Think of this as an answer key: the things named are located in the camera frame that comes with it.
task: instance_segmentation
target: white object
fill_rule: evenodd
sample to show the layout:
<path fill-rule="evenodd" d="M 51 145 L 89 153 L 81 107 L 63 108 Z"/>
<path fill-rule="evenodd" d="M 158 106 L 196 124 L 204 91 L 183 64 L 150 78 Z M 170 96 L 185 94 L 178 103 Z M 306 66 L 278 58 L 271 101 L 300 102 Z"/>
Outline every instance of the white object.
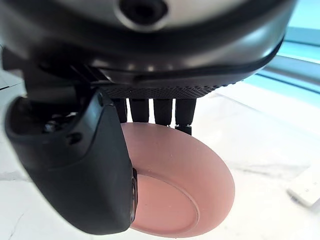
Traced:
<path fill-rule="evenodd" d="M 320 167 L 310 167 L 295 178 L 288 193 L 306 207 L 311 207 L 320 199 Z"/>

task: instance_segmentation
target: screw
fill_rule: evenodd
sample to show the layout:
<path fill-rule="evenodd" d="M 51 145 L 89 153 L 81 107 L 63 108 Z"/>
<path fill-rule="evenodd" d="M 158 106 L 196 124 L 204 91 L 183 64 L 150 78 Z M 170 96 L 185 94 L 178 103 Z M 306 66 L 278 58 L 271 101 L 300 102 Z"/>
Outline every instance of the screw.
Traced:
<path fill-rule="evenodd" d="M 44 125 L 44 132 L 45 133 L 54 133 L 57 130 L 59 123 L 56 121 L 50 120 Z"/>

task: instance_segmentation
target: light blue wall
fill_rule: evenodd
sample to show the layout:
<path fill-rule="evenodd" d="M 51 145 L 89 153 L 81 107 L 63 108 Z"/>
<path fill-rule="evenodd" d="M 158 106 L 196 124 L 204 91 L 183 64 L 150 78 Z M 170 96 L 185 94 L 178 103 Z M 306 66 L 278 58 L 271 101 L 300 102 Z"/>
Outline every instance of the light blue wall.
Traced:
<path fill-rule="evenodd" d="M 289 26 L 320 30 L 320 0 L 298 0 Z"/>

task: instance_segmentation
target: pink bowl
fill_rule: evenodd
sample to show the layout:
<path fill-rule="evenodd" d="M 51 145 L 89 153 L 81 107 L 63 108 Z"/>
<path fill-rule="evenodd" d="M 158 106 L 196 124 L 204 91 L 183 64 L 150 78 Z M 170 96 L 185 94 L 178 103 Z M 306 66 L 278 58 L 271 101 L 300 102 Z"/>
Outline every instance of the pink bowl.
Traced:
<path fill-rule="evenodd" d="M 235 184 L 208 146 L 161 125 L 124 123 L 122 130 L 138 172 L 138 207 L 131 228 L 187 238 L 214 229 L 226 218 Z"/>

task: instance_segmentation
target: white marble surface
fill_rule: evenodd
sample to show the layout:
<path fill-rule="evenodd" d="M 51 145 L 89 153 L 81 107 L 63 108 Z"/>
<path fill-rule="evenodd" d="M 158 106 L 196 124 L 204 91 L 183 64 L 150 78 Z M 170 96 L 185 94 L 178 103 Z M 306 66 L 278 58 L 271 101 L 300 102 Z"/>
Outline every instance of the white marble surface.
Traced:
<path fill-rule="evenodd" d="M 0 115 L 23 94 L 21 84 L 0 91 Z M 213 93 L 198 100 L 193 136 L 231 169 L 236 194 L 226 220 L 197 240 L 319 240 L 320 209 L 305 208 L 286 193 L 293 178 L 320 161 L 320 138 Z M 24 173 L 0 133 L 1 240 L 155 240 L 134 230 L 108 236 L 82 233 L 62 219 Z"/>

